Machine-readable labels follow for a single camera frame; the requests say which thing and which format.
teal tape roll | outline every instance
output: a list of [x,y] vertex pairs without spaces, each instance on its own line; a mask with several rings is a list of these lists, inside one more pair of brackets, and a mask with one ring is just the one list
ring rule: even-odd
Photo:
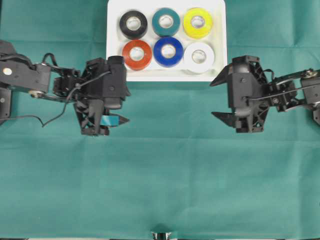
[[116,127],[119,126],[120,118],[114,115],[103,115],[101,117],[101,126]]
[[170,8],[161,8],[152,18],[152,27],[158,36],[171,37],[179,30],[180,17]]

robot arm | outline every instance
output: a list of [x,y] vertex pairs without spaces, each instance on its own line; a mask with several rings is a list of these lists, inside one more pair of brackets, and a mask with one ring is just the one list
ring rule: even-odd
[[[272,72],[270,82],[265,72]],[[296,88],[296,79],[300,79],[302,87]],[[232,113],[212,114],[237,133],[263,132],[270,107],[276,107],[278,112],[305,107],[320,124],[320,70],[309,69],[274,78],[272,70],[262,69],[258,57],[242,56],[234,58],[210,86],[220,84],[227,84]],[[303,99],[297,98],[299,90],[304,93]]]
[[[46,62],[48,57],[52,64]],[[54,79],[54,95],[48,94],[51,72],[59,74]],[[0,41],[0,125],[7,120],[35,117],[45,127],[64,114],[67,104],[74,103],[83,135],[109,135],[109,128],[129,121],[110,113],[111,110],[121,109],[123,101],[130,96],[126,77],[127,70],[121,56],[88,61],[81,74],[79,70],[59,67],[51,53],[43,57],[42,63],[32,64],[29,58],[17,54],[11,43]],[[11,117],[13,92],[62,102],[63,111],[47,122],[33,115]]]

tape roll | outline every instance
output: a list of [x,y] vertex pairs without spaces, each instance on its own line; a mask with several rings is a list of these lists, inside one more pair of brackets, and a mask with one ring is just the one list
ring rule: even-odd
[[140,71],[145,69],[152,60],[152,50],[150,46],[141,40],[128,42],[123,50],[125,64],[132,70]]
[[145,15],[139,11],[128,11],[119,22],[123,35],[131,40],[142,38],[148,30],[148,21]]
[[215,62],[215,52],[208,44],[196,42],[186,48],[183,60],[189,71],[203,74],[212,68]]
[[207,36],[213,27],[213,20],[209,12],[203,8],[190,9],[183,18],[185,33],[194,39]]
[[174,37],[163,37],[154,45],[153,55],[159,65],[171,68],[177,65],[183,58],[184,47]]
[[158,36],[171,37],[179,30],[180,17],[171,8],[161,8],[153,15],[152,27]]

yellow tape roll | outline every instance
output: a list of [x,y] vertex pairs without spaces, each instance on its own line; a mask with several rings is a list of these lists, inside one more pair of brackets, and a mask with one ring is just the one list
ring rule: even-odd
[[191,38],[204,38],[210,33],[212,27],[212,17],[203,8],[192,8],[184,16],[183,28],[185,33]]

green fabric surface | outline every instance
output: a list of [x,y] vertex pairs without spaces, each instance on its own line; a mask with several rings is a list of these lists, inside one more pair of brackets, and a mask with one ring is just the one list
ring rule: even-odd
[[[106,51],[105,0],[3,0],[0,38],[40,62],[83,69]],[[320,68],[319,0],[227,0],[228,58],[277,76]],[[236,134],[226,86],[130,82],[109,137],[80,135],[73,107],[46,128],[0,127],[0,236],[308,239],[320,236],[320,127],[272,109],[260,134]],[[13,116],[62,105],[16,93]]]

